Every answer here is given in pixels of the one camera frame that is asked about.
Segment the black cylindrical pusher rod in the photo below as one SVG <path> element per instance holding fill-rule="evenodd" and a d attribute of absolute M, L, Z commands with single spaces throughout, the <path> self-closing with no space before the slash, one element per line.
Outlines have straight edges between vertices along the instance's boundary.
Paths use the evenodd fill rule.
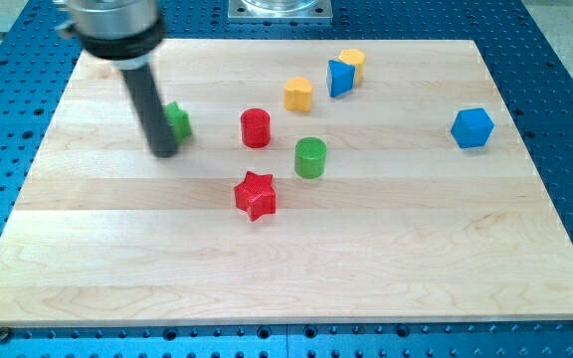
<path fill-rule="evenodd" d="M 120 72 L 150 152 L 158 158 L 173 156 L 177 151 L 176 139 L 165 116 L 150 66 L 145 64 Z"/>

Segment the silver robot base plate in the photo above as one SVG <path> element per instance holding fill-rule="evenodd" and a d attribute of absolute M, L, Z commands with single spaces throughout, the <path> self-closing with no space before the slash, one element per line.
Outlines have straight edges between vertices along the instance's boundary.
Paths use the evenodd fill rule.
<path fill-rule="evenodd" d="M 331 0 L 229 0 L 228 19 L 233 23 L 330 23 Z"/>

